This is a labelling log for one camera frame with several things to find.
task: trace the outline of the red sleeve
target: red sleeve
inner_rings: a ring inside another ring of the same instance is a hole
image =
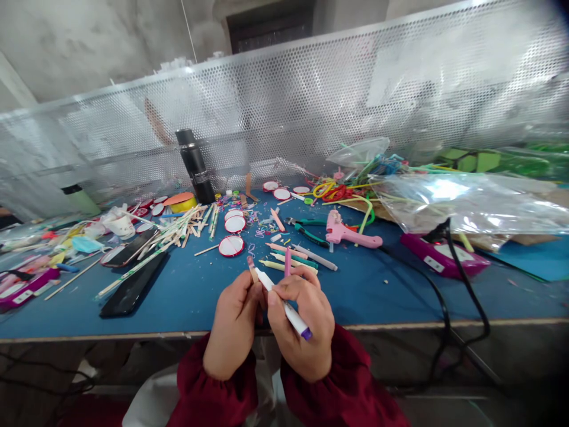
[[[203,370],[209,334],[194,344],[178,367],[180,400],[168,427],[241,426],[258,405],[255,355],[247,359],[228,381],[210,378]]]
[[[395,400],[372,377],[369,366],[363,346],[336,324],[332,368],[321,381],[307,383],[282,360],[280,376],[289,409],[307,427],[410,426]]]

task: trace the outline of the green-handled pliers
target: green-handled pliers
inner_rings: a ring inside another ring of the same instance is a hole
[[[317,221],[315,219],[299,219],[299,220],[296,220],[294,218],[286,218],[286,223],[289,225],[294,225],[295,230],[298,230],[299,233],[301,233],[304,237],[306,237],[312,243],[315,243],[315,244],[317,244],[323,248],[326,248],[326,249],[330,248],[330,243],[328,243],[325,240],[322,240],[319,237],[316,237],[311,232],[307,231],[306,228],[303,227],[303,225],[324,225],[324,226],[326,226],[325,221]]]

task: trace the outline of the black thermos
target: black thermos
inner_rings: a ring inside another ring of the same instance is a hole
[[[190,175],[197,201],[202,205],[209,205],[215,202],[212,183],[207,175],[206,164],[203,162],[200,151],[200,142],[196,141],[191,129],[177,130],[176,138],[178,138],[180,155]]]

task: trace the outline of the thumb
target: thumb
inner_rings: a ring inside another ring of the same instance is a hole
[[[261,282],[256,282],[253,284],[251,289],[249,289],[245,302],[243,303],[243,310],[241,310],[242,316],[247,316],[248,318],[255,319],[257,306],[259,304],[259,299],[261,298],[262,287],[263,285]]]
[[[288,342],[295,337],[292,326],[286,318],[283,301],[275,291],[270,291],[267,296],[268,310],[267,318],[271,325],[273,334],[280,345]]]

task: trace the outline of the thermos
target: thermos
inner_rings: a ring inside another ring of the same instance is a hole
[[[202,205],[215,202],[212,183],[207,175],[206,164],[200,151],[200,142],[196,140],[191,129],[177,130],[176,138],[178,138],[180,155],[190,175],[197,200]]]
[[[101,209],[91,200],[79,184],[61,189],[69,201],[87,215],[98,215]]]

